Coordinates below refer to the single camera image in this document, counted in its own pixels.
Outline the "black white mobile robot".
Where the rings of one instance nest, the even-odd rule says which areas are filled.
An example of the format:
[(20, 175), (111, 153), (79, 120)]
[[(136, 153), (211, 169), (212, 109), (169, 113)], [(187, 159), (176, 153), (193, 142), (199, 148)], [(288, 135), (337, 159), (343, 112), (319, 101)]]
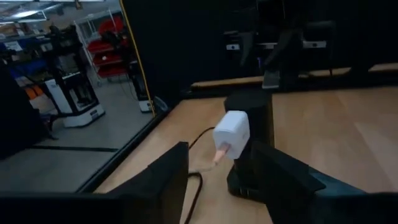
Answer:
[[(57, 110), (51, 122), (62, 118), (66, 128), (85, 127), (105, 114), (88, 78), (87, 69), (81, 58), (83, 44), (78, 38), (76, 26), (59, 29), (49, 27), (46, 35), (52, 48), (44, 52), (44, 58), (51, 78), (44, 81), (47, 95)], [(62, 57), (71, 56), (77, 71), (67, 73), (61, 66)]]

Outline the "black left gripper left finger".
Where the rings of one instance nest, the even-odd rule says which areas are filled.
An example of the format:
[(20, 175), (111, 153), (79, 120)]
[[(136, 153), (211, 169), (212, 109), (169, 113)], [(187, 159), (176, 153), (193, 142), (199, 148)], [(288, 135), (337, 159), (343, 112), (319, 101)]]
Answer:
[(0, 224), (179, 224), (188, 144), (178, 142), (105, 194), (1, 193)]

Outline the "white USB charger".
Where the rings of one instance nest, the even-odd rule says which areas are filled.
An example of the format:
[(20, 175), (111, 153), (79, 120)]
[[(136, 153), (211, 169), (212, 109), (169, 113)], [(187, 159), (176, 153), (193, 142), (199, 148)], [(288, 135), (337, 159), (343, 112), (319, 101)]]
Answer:
[(218, 163), (222, 157), (238, 159), (250, 138), (248, 115), (243, 111), (228, 111), (213, 130), (215, 156)]

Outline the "black office chair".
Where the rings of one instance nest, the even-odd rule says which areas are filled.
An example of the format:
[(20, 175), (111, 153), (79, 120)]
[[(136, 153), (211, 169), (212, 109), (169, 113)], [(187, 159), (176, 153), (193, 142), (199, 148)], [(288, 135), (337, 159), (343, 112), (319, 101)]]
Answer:
[(0, 59), (0, 160), (49, 135), (39, 111)]

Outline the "red bin shelf rack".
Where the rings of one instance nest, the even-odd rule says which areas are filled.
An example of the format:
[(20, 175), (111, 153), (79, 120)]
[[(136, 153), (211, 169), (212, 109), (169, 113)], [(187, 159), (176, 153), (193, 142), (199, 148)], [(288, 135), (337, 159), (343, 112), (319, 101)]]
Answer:
[(105, 10), (74, 21), (83, 50), (95, 73), (95, 83), (102, 85), (113, 78), (127, 78), (136, 86), (137, 58), (128, 37), (120, 10)]

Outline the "black backdrop panel yellow edge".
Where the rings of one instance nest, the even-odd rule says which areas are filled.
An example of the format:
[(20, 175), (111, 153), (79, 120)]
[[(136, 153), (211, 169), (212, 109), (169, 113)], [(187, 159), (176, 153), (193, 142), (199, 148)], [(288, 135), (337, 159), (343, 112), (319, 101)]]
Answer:
[(262, 75), (228, 56), (224, 33), (333, 21), (333, 57), (308, 49), (294, 91), (398, 85), (398, 0), (120, 0), (150, 96), (176, 105), (195, 82)]

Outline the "blue bin shelf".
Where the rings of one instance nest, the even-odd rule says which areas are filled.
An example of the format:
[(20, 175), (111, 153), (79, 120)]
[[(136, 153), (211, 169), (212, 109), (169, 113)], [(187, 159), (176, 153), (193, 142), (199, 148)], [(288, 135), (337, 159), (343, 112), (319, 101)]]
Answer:
[(36, 93), (32, 85), (38, 86), (51, 98), (44, 81), (33, 79), (45, 70), (50, 73), (41, 48), (47, 43), (50, 43), (49, 34), (44, 33), (0, 39), (0, 87), (8, 87), (12, 79), (25, 77), (31, 82), (28, 88)]

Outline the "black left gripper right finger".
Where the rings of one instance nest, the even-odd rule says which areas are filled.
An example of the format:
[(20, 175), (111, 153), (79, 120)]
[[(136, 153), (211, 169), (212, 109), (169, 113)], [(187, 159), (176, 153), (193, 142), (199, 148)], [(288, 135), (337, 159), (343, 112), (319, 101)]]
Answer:
[(398, 224), (398, 192), (367, 193), (263, 142), (251, 153), (274, 224)]

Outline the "black power strip tower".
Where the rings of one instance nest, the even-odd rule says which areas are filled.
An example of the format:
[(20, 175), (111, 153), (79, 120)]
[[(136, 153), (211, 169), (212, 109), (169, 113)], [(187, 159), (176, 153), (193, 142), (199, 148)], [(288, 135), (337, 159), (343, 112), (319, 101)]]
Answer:
[(251, 159), (251, 146), (254, 141), (274, 145), (272, 95), (264, 90), (239, 91), (229, 95), (224, 101), (224, 110), (240, 110), (248, 115), (250, 138), (239, 159), (227, 176), (228, 192), (235, 197), (261, 201), (258, 184)]

